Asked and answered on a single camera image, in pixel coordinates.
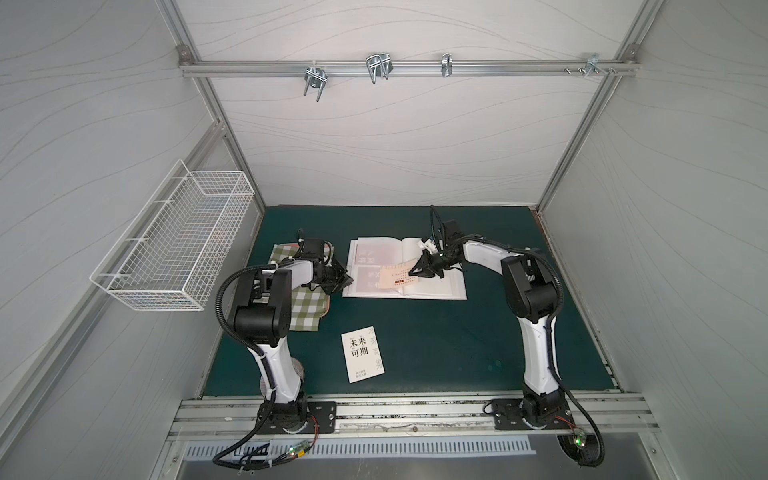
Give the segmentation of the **orange photo card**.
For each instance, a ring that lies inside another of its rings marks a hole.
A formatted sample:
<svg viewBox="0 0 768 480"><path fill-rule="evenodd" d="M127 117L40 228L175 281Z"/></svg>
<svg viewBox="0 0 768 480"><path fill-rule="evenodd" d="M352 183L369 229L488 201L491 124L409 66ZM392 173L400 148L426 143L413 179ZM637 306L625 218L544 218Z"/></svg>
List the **orange photo card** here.
<svg viewBox="0 0 768 480"><path fill-rule="evenodd" d="M354 275L355 292L360 295L380 294L380 266L357 266Z"/></svg>

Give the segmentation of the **white photo album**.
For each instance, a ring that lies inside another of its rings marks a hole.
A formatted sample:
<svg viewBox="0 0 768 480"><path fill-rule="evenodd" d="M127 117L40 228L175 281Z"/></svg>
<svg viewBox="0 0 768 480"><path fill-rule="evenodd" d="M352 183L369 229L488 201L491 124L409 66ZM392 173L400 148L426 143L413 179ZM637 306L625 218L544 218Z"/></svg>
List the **white photo album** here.
<svg viewBox="0 0 768 480"><path fill-rule="evenodd" d="M443 277L412 276L421 258L418 238L361 237L350 242L347 273L353 282L344 288L347 298L466 300L464 275L452 269Z"/></svg>

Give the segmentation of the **white photo card black text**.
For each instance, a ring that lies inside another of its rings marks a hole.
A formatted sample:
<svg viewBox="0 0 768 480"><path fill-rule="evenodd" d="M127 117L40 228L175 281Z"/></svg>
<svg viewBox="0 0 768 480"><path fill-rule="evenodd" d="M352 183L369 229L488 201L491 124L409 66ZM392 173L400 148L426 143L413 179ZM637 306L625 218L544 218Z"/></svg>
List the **white photo card black text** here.
<svg viewBox="0 0 768 480"><path fill-rule="evenodd" d="M385 373L373 326L343 333L341 342L350 383L357 383Z"/></svg>

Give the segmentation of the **red photo card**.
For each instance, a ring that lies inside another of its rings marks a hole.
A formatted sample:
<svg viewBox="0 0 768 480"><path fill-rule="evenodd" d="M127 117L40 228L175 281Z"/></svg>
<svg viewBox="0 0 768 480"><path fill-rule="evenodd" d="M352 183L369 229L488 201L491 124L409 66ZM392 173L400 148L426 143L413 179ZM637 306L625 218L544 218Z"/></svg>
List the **red photo card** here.
<svg viewBox="0 0 768 480"><path fill-rule="evenodd" d="M368 242L356 243L356 265L395 265L401 260L401 247L394 243Z"/></svg>

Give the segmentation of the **pale pink photo card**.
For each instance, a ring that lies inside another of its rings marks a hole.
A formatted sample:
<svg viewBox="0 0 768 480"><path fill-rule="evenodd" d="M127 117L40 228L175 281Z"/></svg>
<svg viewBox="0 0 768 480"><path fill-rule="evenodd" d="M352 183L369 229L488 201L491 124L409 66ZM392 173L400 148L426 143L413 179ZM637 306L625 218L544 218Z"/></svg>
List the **pale pink photo card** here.
<svg viewBox="0 0 768 480"><path fill-rule="evenodd" d="M417 260L414 259L397 265L382 266L379 280L380 288L392 290L416 283L418 278L410 274L416 262Z"/></svg>

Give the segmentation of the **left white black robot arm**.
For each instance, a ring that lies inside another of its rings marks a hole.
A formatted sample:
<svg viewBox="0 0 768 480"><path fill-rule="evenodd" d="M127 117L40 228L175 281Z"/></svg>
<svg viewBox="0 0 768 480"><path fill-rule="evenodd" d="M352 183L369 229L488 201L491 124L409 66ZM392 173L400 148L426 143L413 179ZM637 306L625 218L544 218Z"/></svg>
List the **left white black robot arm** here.
<svg viewBox="0 0 768 480"><path fill-rule="evenodd" d="M334 257L330 242L299 238L298 251L264 269L243 274L237 282L230 325L247 341L261 374L259 388L269 404L258 417L285 430L297 430L309 414L303 367L289 350L292 296L301 287L318 287L332 295L352 284Z"/></svg>

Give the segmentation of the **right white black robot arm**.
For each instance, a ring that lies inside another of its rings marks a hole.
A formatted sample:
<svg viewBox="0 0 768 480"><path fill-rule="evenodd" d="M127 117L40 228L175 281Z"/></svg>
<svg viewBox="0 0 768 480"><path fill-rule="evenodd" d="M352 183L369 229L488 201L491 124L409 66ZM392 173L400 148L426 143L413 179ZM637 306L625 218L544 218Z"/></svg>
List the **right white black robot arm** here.
<svg viewBox="0 0 768 480"><path fill-rule="evenodd" d="M559 274L534 249L512 247L478 234L464 234L458 223L444 222L430 211L430 235L408 275L442 278L465 263L482 266L502 278L506 303L518 319L525 357L519 412L532 429L542 429L567 408L558 373L555 323L563 308Z"/></svg>

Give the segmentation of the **green checkered photo album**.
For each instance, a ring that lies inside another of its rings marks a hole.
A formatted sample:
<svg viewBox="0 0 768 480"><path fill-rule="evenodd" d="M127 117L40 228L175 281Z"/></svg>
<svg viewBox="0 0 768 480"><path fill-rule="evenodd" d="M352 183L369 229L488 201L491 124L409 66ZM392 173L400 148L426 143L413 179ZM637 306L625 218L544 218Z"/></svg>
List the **green checkered photo album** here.
<svg viewBox="0 0 768 480"><path fill-rule="evenodd" d="M298 251L297 243L275 244L269 261L280 263ZM330 310L330 297L320 287L299 287L292 291L291 331L316 332Z"/></svg>

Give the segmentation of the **pink ribbed cup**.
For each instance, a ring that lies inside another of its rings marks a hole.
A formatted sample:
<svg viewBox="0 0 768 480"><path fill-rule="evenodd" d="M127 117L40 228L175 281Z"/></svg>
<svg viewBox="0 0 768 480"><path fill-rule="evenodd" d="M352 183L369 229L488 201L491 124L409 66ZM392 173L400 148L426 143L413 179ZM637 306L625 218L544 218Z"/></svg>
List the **pink ribbed cup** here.
<svg viewBox="0 0 768 480"><path fill-rule="evenodd" d="M296 374L298 375L300 381L303 382L305 380L305 369L304 369L302 363L299 360L297 360L296 358L293 358L292 359L292 364L293 364L294 370L295 370Z"/></svg>

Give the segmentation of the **white slotted vent strip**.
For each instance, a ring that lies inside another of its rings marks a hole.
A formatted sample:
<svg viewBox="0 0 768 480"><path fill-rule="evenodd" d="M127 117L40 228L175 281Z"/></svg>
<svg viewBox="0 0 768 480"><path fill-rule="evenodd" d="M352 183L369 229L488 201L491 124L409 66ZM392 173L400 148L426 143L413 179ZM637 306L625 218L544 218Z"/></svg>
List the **white slotted vent strip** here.
<svg viewBox="0 0 768 480"><path fill-rule="evenodd" d="M207 461L223 451L223 441L190 441L184 453L187 461ZM249 442L233 455L242 456L261 445L268 445L266 455L272 458L287 453L299 440L276 439ZM372 458L481 458L536 455L527 435L409 437L409 438L320 438L307 454L309 459Z"/></svg>

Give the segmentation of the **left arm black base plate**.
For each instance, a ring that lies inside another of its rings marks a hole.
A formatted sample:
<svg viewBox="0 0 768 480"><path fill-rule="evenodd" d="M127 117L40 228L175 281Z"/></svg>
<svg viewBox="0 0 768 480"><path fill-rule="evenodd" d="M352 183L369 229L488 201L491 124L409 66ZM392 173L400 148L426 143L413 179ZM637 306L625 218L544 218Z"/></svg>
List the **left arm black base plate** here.
<svg viewBox="0 0 768 480"><path fill-rule="evenodd" d="M261 406L257 414L258 435L298 435L333 433L337 403L333 401L294 401L275 403L268 411Z"/></svg>

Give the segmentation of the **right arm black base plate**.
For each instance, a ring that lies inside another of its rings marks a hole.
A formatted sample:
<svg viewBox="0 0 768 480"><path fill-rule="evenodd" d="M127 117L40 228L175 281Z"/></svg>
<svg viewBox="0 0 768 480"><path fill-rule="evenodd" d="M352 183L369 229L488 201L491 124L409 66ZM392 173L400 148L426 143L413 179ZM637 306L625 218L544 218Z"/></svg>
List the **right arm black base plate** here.
<svg viewBox="0 0 768 480"><path fill-rule="evenodd" d="M562 401L502 398L491 400L489 406L496 430L570 430L573 427L571 411Z"/></svg>

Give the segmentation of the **metal bracket with screws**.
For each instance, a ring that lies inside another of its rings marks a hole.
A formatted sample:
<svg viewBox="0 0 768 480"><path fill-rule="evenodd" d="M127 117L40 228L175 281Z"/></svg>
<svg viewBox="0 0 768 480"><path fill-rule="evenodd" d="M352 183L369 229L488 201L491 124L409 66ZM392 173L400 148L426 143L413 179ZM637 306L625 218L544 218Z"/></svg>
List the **metal bracket with screws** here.
<svg viewBox="0 0 768 480"><path fill-rule="evenodd" d="M618 74L613 67L606 67L600 63L598 54L592 54L587 58L584 65L576 69L564 68L563 71L570 76L580 76L588 78L590 76L610 77Z"/></svg>

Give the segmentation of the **horizontal aluminium rail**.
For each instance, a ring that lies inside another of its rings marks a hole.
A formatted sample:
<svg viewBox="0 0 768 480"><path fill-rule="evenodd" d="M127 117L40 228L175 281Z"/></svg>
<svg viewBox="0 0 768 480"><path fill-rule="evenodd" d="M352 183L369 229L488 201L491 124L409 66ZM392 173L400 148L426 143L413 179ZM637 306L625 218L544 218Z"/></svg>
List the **horizontal aluminium rail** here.
<svg viewBox="0 0 768 480"><path fill-rule="evenodd" d="M577 60L460 60L453 58L450 77L521 77L570 76L563 69L576 69L587 59ZM634 75L641 69L637 62L600 59L600 63L618 71L618 76ZM443 78L441 59L392 60L391 78ZM182 65L185 77L199 78L302 78L308 67L324 69L330 78L367 77L363 60L326 61L200 61Z"/></svg>

